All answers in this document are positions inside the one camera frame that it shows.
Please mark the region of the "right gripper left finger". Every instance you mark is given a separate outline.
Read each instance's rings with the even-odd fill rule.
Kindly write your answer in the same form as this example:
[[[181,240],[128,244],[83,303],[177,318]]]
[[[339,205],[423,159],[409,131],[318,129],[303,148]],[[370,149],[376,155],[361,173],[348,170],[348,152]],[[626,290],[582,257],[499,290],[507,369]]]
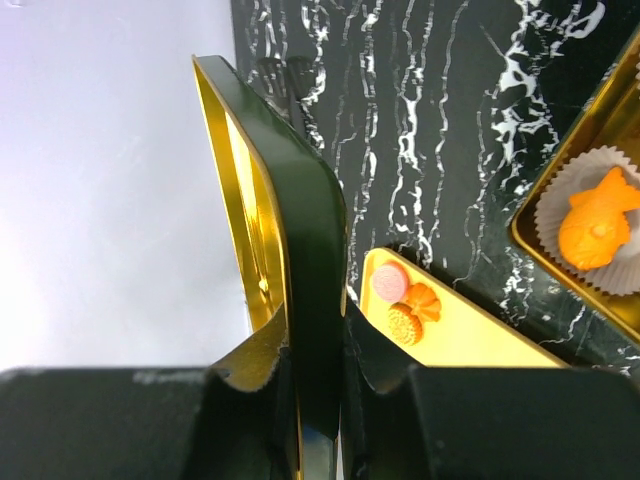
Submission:
[[[292,479],[285,312],[208,367],[1,375],[5,479]]]

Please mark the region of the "gold tin lid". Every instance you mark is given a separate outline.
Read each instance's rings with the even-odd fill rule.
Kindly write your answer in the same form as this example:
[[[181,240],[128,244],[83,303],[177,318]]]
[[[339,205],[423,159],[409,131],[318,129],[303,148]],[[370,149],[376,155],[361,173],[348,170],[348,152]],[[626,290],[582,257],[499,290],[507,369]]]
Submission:
[[[221,56],[194,74],[251,335],[207,370],[187,479],[332,479],[348,225],[338,180]]]

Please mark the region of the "orange fish cookie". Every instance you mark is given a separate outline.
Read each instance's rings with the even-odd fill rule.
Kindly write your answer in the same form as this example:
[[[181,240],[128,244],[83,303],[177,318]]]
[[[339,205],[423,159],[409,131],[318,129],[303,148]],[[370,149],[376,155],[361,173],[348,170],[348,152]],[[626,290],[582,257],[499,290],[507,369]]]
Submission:
[[[626,214],[639,209],[639,189],[627,182],[624,173],[620,166],[613,167],[596,187],[569,198],[558,246],[562,257],[578,270],[609,265],[631,240]]]

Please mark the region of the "metal serving tongs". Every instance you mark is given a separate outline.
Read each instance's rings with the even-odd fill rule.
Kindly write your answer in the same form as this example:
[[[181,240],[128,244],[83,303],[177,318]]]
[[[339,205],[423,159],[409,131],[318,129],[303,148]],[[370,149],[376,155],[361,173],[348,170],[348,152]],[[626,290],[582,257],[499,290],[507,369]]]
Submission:
[[[307,100],[315,83],[315,71],[310,59],[304,56],[290,56],[285,60],[263,57],[256,66],[266,102],[312,142],[314,116]]]

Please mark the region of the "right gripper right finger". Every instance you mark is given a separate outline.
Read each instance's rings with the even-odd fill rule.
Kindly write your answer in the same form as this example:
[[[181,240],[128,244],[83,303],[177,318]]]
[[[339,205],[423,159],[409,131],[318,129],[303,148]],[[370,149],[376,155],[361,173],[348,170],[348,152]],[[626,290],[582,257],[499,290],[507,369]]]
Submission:
[[[639,389],[601,369],[431,368],[349,304],[348,479],[635,479]]]

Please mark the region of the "green gold cookie tin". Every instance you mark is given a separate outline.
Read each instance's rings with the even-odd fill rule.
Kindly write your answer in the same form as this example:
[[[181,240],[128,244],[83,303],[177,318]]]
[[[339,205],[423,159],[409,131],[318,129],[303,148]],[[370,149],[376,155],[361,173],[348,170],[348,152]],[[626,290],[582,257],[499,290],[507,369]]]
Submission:
[[[639,215],[630,215],[631,240],[610,267],[575,271],[556,257],[556,230],[569,212],[569,196],[594,187],[608,167],[621,166],[639,184],[639,32],[590,106],[574,122],[553,161],[516,213],[514,240],[564,286],[635,341],[639,340]]]

